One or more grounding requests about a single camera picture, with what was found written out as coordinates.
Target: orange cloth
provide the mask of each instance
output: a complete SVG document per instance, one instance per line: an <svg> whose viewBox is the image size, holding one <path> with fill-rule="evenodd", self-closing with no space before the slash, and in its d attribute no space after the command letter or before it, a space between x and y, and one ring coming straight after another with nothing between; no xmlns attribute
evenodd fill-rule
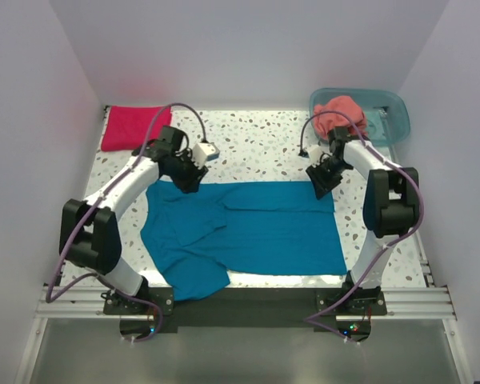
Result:
<svg viewBox="0 0 480 384"><path fill-rule="evenodd" d="M324 106L316 105L314 106L313 113L318 114L324 110L337 110L348 115L358 126L362 134L366 135L366 117L362 112L360 106L358 106L350 96L338 96L331 99ZM314 130L317 134L327 140L327 134L333 128L346 126L348 127L349 133L356 134L355 129L352 125L340 114L321 114L313 119Z"/></svg>

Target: red cloth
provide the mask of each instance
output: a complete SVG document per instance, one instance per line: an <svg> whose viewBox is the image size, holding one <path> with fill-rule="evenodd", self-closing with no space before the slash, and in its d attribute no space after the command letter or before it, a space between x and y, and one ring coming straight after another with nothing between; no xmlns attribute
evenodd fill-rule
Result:
<svg viewBox="0 0 480 384"><path fill-rule="evenodd" d="M110 108L109 121L102 140L102 150L134 150L144 142L144 137L151 120L160 110L159 106L137 108L113 106ZM164 110L151 131L150 140L157 138L163 126L168 126L172 119L170 109Z"/></svg>
<svg viewBox="0 0 480 384"><path fill-rule="evenodd" d="M337 110L343 112L349 118L354 120L355 125L358 126L362 134L366 135L366 117L350 96L338 96L329 100L324 106L316 105L313 108L313 113L318 114L324 110ZM347 126L350 134L356 134L352 125L340 114L321 114L313 119L314 130L317 134L327 140L327 134L336 126Z"/></svg>

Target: gray wall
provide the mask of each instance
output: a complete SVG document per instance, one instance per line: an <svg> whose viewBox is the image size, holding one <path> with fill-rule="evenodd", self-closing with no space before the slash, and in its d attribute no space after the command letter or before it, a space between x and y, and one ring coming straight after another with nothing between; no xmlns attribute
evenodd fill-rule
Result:
<svg viewBox="0 0 480 384"><path fill-rule="evenodd" d="M62 204L83 192L100 104L43 0L0 0L0 383L14 380Z"/></svg>
<svg viewBox="0 0 480 384"><path fill-rule="evenodd" d="M480 380L480 0L450 0L400 95L411 136L399 153L420 170L426 253Z"/></svg>
<svg viewBox="0 0 480 384"><path fill-rule="evenodd" d="M306 106L397 91L447 0L50 0L100 100Z"/></svg>

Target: gray floor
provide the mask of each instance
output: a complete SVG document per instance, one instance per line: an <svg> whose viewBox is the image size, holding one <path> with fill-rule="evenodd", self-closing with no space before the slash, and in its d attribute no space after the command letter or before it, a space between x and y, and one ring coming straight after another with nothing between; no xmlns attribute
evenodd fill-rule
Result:
<svg viewBox="0 0 480 384"><path fill-rule="evenodd" d="M33 383L455 384L441 322L381 320L361 347L312 329L183 328L133 347L115 320L49 322Z"/></svg>

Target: white speckled tabletop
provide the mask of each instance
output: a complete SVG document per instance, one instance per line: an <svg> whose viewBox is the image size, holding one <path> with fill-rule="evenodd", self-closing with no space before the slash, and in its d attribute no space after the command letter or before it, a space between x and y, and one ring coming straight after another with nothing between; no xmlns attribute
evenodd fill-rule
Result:
<svg viewBox="0 0 480 384"><path fill-rule="evenodd" d="M203 182L307 181L308 159L298 153L302 124L308 117L304 110L204 110L201 112L207 138L221 151L219 160L207 164L210 172ZM172 126L180 127L190 137L191 145L201 137L200 126L191 112L173 110ZM313 129L306 130L304 146L316 142ZM379 148L390 156L387 148ZM97 150L86 195L108 182L126 163L131 151L101 152ZM362 221L362 203L366 181L356 170L344 174L342 184L333 190L335 219L347 269L358 259L366 236ZM122 256L152 286L166 286L156 270L140 237L147 217L146 195L130 206L119 222L123 243ZM84 270L67 263L62 273L64 286ZM229 272L230 286L338 286L339 276L270 276ZM87 279L82 286L99 286ZM394 250L382 277L383 287L425 287L420 253L414 237L403 241Z"/></svg>

